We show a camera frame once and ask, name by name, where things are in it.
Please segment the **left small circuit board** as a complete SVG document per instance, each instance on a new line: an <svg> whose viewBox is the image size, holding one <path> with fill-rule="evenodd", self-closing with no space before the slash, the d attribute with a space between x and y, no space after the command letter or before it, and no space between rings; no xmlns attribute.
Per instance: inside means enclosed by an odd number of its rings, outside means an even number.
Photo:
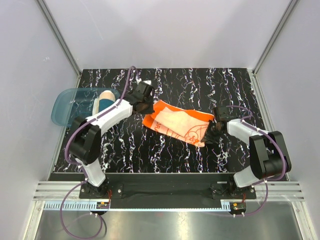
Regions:
<svg viewBox="0 0 320 240"><path fill-rule="evenodd" d="M110 202L109 201L98 201L96 203L97 209L109 209L110 208Z"/></svg>

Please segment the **orange and cream Doraemon towel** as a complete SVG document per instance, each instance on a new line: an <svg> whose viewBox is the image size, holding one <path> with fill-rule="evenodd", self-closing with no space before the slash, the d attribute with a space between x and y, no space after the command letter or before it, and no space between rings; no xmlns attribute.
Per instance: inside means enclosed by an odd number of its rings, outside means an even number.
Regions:
<svg viewBox="0 0 320 240"><path fill-rule="evenodd" d="M163 100L153 105L154 112L147 114L142 124L160 134L178 139L196 147L204 147L202 141L210 121L214 116L209 113L182 109Z"/></svg>

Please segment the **teal and cream Doraemon towel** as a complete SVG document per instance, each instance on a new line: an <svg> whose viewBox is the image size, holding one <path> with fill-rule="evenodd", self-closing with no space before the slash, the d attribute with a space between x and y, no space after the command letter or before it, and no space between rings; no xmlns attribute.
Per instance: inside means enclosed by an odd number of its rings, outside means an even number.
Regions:
<svg viewBox="0 0 320 240"><path fill-rule="evenodd" d="M110 90L103 91L98 98L93 102L92 114L96 115L97 113L107 109L116 101L115 94Z"/></svg>

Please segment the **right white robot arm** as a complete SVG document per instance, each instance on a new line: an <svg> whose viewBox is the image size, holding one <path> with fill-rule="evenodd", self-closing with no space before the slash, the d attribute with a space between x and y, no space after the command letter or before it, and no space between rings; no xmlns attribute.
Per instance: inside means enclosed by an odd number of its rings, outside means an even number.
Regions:
<svg viewBox="0 0 320 240"><path fill-rule="evenodd" d="M221 192L212 191L214 194L229 194L231 197L247 193L251 187L262 182L278 181L292 170L282 133L261 130L246 122L246 119L251 118L253 114L245 107L238 106L239 109L247 111L248 116L238 118L231 115L229 109L234 107L234 105L214 107L214 120L209 121L201 140L205 144L212 144L223 134L228 134L248 145L250 166L231 176Z"/></svg>

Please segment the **right small circuit board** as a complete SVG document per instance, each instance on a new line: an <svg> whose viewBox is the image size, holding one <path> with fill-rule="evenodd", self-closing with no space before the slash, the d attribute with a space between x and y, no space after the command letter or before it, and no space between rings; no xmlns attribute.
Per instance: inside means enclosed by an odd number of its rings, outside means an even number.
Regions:
<svg viewBox="0 0 320 240"><path fill-rule="evenodd" d="M245 202L235 202L232 204L232 210L234 211L245 211L247 205Z"/></svg>

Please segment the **translucent blue plastic tray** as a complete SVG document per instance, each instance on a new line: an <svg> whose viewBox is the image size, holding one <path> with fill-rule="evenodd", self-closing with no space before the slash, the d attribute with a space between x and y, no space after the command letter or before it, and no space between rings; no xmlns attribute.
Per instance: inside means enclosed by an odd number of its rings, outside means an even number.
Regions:
<svg viewBox="0 0 320 240"><path fill-rule="evenodd" d="M114 97L108 101L113 104L120 98L120 93L114 88L70 88L61 92L52 109L51 120L58 126L70 127L75 118L90 117L100 109L100 95L109 91Z"/></svg>

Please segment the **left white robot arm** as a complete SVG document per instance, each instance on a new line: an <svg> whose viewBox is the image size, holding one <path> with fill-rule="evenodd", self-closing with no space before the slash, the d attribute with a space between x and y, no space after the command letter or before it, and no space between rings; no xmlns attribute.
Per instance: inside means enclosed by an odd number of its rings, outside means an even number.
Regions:
<svg viewBox="0 0 320 240"><path fill-rule="evenodd" d="M72 135L65 147L65 159L74 158L75 164L84 173L85 190L97 198L108 194L109 181L103 172L99 156L101 155L102 136L120 121L135 114L154 112L155 88L150 81L141 81L137 87L124 94L111 106L87 117L77 117L71 125Z"/></svg>

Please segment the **small circuit board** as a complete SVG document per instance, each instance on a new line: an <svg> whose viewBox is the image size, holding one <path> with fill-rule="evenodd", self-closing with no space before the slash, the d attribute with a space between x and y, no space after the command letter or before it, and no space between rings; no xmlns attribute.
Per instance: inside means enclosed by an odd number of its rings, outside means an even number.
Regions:
<svg viewBox="0 0 320 240"><path fill-rule="evenodd" d="M232 210L234 211L245 211L247 205L245 202L235 202L232 204Z"/></svg>
<svg viewBox="0 0 320 240"><path fill-rule="evenodd" d="M98 201L96 203L97 209L109 209L110 208L110 202L109 201Z"/></svg>

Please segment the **aluminium frame rail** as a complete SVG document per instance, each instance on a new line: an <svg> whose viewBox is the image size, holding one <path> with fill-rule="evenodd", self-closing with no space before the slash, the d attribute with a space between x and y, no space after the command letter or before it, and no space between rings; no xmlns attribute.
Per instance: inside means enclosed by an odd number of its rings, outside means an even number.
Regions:
<svg viewBox="0 0 320 240"><path fill-rule="evenodd" d="M72 189L71 200L79 199L81 188L77 186L79 181L40 181L36 187L33 199L37 200L62 200L63 197ZM268 187L264 184L258 184L252 188L250 196L245 195L247 202L261 202L265 199L268 192L267 200L269 202L303 202L305 200L300 184L296 181L269 181Z"/></svg>

